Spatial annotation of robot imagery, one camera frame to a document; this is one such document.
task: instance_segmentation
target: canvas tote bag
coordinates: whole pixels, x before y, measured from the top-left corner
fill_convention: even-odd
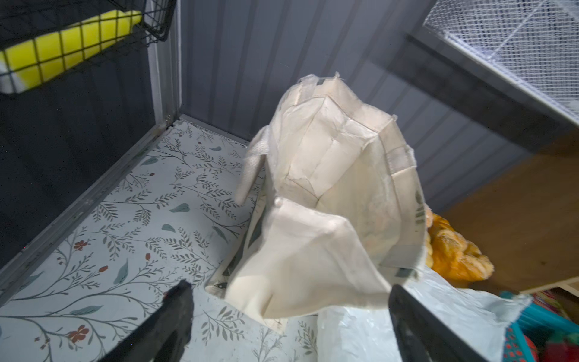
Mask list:
[[[251,141],[237,203],[264,165],[248,229],[206,290],[277,332],[330,305],[387,308],[426,259],[416,162],[395,116],[338,74],[306,76]]]

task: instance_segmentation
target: yellow bottle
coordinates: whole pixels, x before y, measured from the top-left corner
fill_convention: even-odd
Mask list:
[[[141,18],[138,11],[112,10],[73,24],[60,34],[52,32],[0,50],[0,74],[4,74],[0,92],[22,93],[54,78],[123,39]]]

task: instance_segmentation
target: floral shelf liner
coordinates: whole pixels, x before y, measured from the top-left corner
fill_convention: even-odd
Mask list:
[[[97,361],[185,278],[194,286],[182,361],[314,361],[316,317],[265,328],[204,284],[250,219],[233,202],[245,146],[177,121],[0,308],[5,361]]]

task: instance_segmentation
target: gray metal wall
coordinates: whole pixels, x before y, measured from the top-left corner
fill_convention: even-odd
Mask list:
[[[422,29],[422,0],[182,3],[183,104],[250,139],[307,74],[335,71],[398,115],[427,202],[442,212],[568,125]]]
[[[144,47],[0,98],[0,268],[154,124]]]

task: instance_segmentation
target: wire basket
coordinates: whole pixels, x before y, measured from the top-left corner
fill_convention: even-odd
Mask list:
[[[177,0],[19,0],[0,5],[0,93],[165,41]]]
[[[578,5],[575,0],[438,0],[424,25],[579,124]]]

